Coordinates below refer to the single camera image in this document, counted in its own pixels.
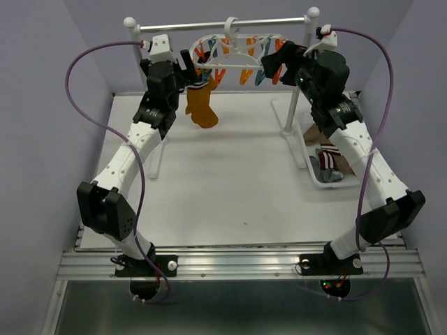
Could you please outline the yellow orange clothes peg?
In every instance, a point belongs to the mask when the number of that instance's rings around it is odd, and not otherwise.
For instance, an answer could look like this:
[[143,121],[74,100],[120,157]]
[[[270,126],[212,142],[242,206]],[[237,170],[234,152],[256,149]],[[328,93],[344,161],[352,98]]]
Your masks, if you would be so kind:
[[214,70],[214,80],[216,81],[217,84],[220,84],[222,79],[224,78],[226,74],[226,69],[222,68],[222,69],[218,69],[216,68]]

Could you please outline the white round clip hanger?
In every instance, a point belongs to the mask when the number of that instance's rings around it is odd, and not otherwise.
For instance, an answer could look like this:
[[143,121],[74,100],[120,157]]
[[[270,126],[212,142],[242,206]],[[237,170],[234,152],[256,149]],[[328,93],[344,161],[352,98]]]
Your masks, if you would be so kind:
[[253,80],[258,87],[267,79],[261,58],[279,50],[287,38],[275,33],[240,34],[232,26],[235,20],[235,17],[226,20],[223,33],[199,38],[189,54],[195,67],[212,69],[213,78],[216,68],[225,68],[226,74],[234,72],[238,76],[240,85]]

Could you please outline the maroon white striped sock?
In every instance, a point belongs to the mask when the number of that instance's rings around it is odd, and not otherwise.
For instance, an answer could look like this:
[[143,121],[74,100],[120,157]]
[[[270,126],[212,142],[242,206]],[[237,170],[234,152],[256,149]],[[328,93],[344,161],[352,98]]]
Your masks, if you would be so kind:
[[338,170],[336,157],[340,157],[340,151],[332,144],[322,144],[316,151],[322,170]]

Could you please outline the mustard brown striped sock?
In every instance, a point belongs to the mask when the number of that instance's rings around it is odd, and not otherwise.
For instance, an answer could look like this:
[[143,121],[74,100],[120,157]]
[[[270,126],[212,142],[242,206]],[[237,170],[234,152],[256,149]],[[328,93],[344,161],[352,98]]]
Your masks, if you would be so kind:
[[214,80],[213,76],[210,78],[210,81],[207,83],[207,85],[210,91],[214,91],[218,87],[218,84]]

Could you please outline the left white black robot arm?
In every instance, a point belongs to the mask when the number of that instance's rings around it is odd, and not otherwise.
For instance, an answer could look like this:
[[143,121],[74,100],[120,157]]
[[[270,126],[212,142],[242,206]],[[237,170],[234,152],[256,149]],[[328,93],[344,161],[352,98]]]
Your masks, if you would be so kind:
[[76,191],[83,225],[107,237],[121,249],[141,275],[155,268],[155,247],[138,232],[141,210],[127,201],[136,177],[144,177],[143,164],[161,144],[175,121],[179,95],[198,81],[191,56],[180,52],[185,68],[177,60],[143,59],[147,90],[142,96],[123,144],[110,162],[91,182],[82,182]]

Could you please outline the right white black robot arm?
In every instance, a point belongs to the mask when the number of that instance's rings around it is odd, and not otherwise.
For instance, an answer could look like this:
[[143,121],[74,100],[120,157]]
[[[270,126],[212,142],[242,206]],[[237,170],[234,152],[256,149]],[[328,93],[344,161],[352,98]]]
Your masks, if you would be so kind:
[[371,208],[359,213],[356,226],[327,243],[322,253],[302,254],[301,273],[362,274],[360,249],[409,227],[425,204],[425,196],[400,181],[374,148],[360,109],[344,95],[350,70],[341,54],[322,51],[313,56],[307,48],[286,41],[278,51],[262,57],[261,63],[268,78],[274,77],[281,65],[286,66],[281,82],[303,93],[314,123],[361,180],[359,199],[367,200]]

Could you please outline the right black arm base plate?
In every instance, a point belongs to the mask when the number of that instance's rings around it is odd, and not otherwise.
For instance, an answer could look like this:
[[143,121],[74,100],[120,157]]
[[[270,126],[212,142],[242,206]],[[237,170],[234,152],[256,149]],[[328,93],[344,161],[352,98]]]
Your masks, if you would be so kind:
[[362,262],[358,254],[340,260],[323,253],[300,255],[300,272],[303,276],[339,276],[340,274],[362,275]]

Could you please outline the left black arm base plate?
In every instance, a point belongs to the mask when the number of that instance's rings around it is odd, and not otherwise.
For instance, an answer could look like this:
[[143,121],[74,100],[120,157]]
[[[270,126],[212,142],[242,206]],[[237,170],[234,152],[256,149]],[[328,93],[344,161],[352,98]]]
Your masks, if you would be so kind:
[[[110,261],[115,265],[115,276],[118,278],[160,277],[146,260],[134,260],[127,255],[119,255],[111,257]],[[176,255],[157,255],[154,265],[166,277],[176,277],[177,261]]]

